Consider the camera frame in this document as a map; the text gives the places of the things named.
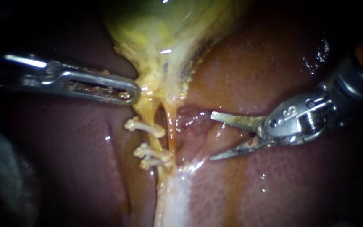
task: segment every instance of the scissors blade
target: scissors blade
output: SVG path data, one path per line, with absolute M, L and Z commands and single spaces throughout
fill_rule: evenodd
M 249 132 L 256 132 L 258 126 L 263 123 L 265 118 L 266 116 L 238 116 L 216 111 L 211 113 L 212 120 L 223 122 Z
M 46 61 L 35 55 L 4 54 L 0 59 L 19 66 L 19 75 L 0 82 L 0 88 L 12 92 L 63 95 L 114 105 L 132 105 L 140 95 L 133 80 L 108 72 Z
M 42 92 L 86 98 L 114 105 L 131 105 L 139 98 L 139 86 L 131 79 L 112 74 L 64 70 L 59 78 Z
M 226 158 L 233 158 L 233 157 L 236 157 L 239 155 L 254 152 L 258 149 L 261 149 L 261 148 L 267 147 L 267 146 L 268 146 L 268 144 L 261 143 L 259 141 L 259 138 L 257 136 L 255 136 L 253 138 L 250 138 L 248 141 L 240 144 L 237 147 L 234 147 L 230 150 L 210 156 L 209 159 L 212 161 L 215 161 L 215 160 L 222 160 L 222 159 L 226 159 Z

